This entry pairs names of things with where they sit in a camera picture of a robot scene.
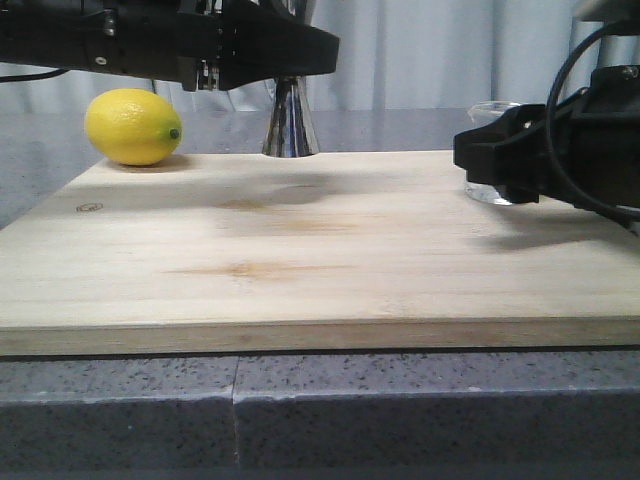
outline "wooden board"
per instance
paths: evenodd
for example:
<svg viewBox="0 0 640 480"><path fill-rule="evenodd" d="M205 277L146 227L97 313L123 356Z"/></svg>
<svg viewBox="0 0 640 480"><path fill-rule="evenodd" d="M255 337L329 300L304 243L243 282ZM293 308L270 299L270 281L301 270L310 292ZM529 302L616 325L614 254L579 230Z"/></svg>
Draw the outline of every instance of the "wooden board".
<svg viewBox="0 0 640 480"><path fill-rule="evenodd" d="M0 353L640 343L640 243L451 152L102 162L0 231Z"/></svg>

